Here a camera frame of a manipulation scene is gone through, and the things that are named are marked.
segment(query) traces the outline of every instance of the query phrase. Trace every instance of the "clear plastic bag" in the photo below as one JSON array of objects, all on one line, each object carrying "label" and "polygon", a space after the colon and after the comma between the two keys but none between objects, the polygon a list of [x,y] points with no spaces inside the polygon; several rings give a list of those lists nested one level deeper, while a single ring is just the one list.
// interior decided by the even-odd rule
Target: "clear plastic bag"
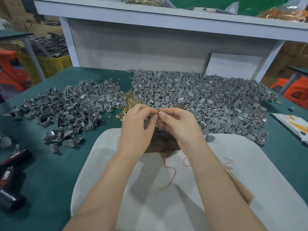
[{"label": "clear plastic bag", "polygon": [[123,0],[125,3],[162,7],[164,0]]},{"label": "clear plastic bag", "polygon": [[285,3],[278,7],[273,7],[261,12],[259,18],[274,18],[287,21],[305,22],[308,16],[308,11],[292,5],[292,3]]}]

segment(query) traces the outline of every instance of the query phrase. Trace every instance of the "white shelf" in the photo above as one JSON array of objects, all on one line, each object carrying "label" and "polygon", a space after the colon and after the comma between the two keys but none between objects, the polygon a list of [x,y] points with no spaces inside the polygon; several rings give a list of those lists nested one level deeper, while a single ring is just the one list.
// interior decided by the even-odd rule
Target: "white shelf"
[{"label": "white shelf", "polygon": [[99,0],[35,0],[39,14],[189,31],[308,42],[308,23]]}]

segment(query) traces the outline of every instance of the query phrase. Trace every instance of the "orange plastic stool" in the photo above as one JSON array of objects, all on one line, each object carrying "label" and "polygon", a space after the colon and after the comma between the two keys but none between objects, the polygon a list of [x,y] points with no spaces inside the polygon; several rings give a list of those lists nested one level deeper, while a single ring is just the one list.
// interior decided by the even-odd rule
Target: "orange plastic stool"
[{"label": "orange plastic stool", "polygon": [[14,66],[20,65],[17,52],[0,50],[0,65],[2,66],[0,83],[13,85],[17,91],[24,91],[25,88],[21,84],[29,79],[29,75],[24,69],[14,68]]},{"label": "orange plastic stool", "polygon": [[[279,78],[270,89],[275,90],[277,87],[283,87],[288,79]],[[295,81],[283,94],[288,100],[301,106],[302,108],[308,108],[308,78],[302,76],[299,80]]]}]

